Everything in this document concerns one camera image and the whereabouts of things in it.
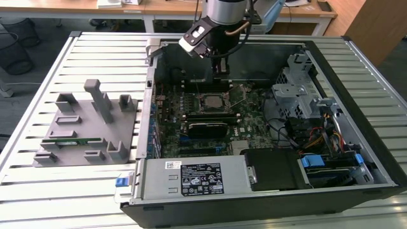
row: motherboard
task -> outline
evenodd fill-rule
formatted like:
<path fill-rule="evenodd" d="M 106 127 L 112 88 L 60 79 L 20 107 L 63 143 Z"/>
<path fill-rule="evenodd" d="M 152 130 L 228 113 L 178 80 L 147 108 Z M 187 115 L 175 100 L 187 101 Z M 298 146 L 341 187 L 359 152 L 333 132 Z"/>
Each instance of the motherboard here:
<path fill-rule="evenodd" d="M 162 158 L 239 155 L 245 149 L 273 148 L 262 111 L 267 89 L 253 83 L 224 87 L 159 84 Z"/>

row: black mesh trash bin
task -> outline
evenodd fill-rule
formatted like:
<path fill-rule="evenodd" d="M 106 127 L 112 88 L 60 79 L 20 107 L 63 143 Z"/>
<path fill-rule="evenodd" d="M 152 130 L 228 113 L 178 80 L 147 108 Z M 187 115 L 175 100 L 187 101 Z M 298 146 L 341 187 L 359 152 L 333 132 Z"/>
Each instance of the black mesh trash bin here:
<path fill-rule="evenodd" d="M 0 33 L 0 67 L 10 75 L 27 73 L 34 63 L 15 33 Z"/>
<path fill-rule="evenodd" d="M 7 32 L 19 36 L 19 42 L 24 47 L 36 46 L 40 43 L 34 22 L 30 18 L 0 18 L 0 24 Z"/>

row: gray floor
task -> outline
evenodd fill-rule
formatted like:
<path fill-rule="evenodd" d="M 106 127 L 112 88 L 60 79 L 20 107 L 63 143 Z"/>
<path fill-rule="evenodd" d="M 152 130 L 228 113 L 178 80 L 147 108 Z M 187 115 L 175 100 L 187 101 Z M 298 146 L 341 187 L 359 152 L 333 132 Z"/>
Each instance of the gray floor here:
<path fill-rule="evenodd" d="M 0 78 L 6 83 L 42 83 L 71 31 L 95 31 L 95 27 L 90 26 L 88 20 L 64 19 L 63 27 L 60 28 L 55 26 L 56 22 L 51 19 L 35 19 L 34 21 L 36 23 L 38 34 L 42 38 L 42 44 L 27 49 L 27 51 L 35 62 L 36 68 L 30 73 L 19 76 L 8 75 L 3 69 L 0 69 Z M 156 32 L 184 32 L 190 27 L 190 22 L 182 22 L 180 24 L 170 22 L 166 28 L 160 23 L 155 26 Z M 122 26 L 120 31 L 144 32 L 143 22 L 132 21 L 131 25 Z M 379 71 L 394 85 L 403 98 L 407 99 L 407 81 L 405 79 L 405 73 L 407 72 L 407 42 L 401 42 L 381 65 Z M 11 134 L 14 132 L 39 85 L 12 85 L 12 88 L 15 96 L 12 98 L 0 97 L 2 134 Z M 0 138 L 0 149 L 4 147 L 6 143 L 7 139 Z"/>

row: power supply label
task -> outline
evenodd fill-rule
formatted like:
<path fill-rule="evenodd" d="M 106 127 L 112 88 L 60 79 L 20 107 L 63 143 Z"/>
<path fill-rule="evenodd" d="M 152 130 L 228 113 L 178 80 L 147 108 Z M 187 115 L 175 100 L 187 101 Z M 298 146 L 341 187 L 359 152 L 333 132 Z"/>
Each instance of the power supply label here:
<path fill-rule="evenodd" d="M 220 163 L 182 165 L 180 177 L 186 197 L 224 193 Z"/>

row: slotted aluminum table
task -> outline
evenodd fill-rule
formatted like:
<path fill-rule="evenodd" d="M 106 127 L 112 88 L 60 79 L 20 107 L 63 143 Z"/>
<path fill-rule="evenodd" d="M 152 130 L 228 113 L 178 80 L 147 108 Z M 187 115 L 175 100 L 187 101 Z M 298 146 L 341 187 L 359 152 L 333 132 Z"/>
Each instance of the slotted aluminum table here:
<path fill-rule="evenodd" d="M 179 39 L 180 34 L 94 33 L 70 37 L 0 154 L 0 228 L 140 228 L 115 203 L 115 178 L 135 169 L 136 149 L 126 165 L 31 166 L 56 112 L 58 93 L 91 99 L 83 83 L 98 78 L 111 99 L 131 94 L 143 99 L 150 67 L 148 38 Z M 270 39 L 275 36 L 251 36 Z M 407 104 L 355 47 L 342 38 L 279 36 L 314 40 L 402 168 L 407 171 Z M 138 145 L 139 103 L 132 146 Z M 203 225 L 188 228 L 405 228 L 407 197 L 370 201 L 339 214 Z"/>

